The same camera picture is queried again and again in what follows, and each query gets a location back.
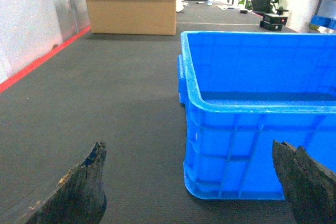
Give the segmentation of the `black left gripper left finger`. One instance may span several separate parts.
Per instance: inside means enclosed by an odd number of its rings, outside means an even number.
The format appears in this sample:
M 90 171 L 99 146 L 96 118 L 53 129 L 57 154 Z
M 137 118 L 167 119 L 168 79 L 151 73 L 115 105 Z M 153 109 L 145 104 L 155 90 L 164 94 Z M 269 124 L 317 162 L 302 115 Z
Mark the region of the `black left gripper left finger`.
M 102 180 L 106 154 L 106 144 L 96 142 L 86 159 L 73 166 L 56 189 L 18 222 L 100 223 L 107 208 Z

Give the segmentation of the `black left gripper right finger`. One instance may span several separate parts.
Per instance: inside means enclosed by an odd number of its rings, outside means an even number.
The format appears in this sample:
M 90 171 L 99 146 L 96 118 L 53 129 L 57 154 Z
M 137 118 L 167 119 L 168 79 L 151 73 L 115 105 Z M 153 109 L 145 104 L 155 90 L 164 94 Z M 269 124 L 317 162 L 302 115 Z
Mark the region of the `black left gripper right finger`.
M 335 223 L 335 172 L 288 142 L 273 140 L 272 160 L 296 223 Z

